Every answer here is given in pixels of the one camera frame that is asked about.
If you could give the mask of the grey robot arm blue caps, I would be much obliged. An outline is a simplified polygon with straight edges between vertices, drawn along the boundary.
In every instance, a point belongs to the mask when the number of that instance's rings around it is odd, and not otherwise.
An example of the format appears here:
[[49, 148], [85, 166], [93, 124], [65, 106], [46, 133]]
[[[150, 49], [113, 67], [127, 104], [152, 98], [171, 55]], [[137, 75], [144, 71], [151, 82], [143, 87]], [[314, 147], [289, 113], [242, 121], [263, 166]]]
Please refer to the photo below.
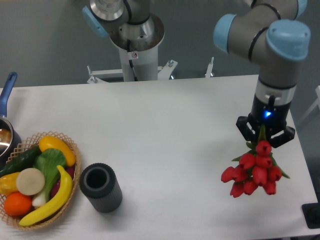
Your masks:
[[[266, 138], [277, 148], [295, 137], [286, 118], [308, 55], [311, 32], [298, 21], [305, 0], [254, 0], [243, 15], [222, 16], [213, 31], [217, 48], [260, 67], [251, 112], [236, 126], [250, 142]], [[158, 68], [165, 29], [148, 0], [89, 0], [82, 9], [88, 26], [118, 48], [127, 82], [167, 79]]]

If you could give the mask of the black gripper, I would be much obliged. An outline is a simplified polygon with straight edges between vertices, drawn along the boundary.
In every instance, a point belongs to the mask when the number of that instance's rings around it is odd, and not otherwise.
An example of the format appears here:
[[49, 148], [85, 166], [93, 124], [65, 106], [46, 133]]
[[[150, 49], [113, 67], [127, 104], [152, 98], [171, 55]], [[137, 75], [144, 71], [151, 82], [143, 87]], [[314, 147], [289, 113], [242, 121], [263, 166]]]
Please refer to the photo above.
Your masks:
[[256, 143], [259, 138], [259, 127], [265, 126], [265, 134], [273, 148], [278, 148], [294, 139], [296, 130], [287, 126], [287, 115], [291, 102], [275, 105], [275, 97], [269, 98], [269, 103], [258, 99], [255, 95], [252, 109], [248, 116], [239, 116], [236, 126], [247, 142]]

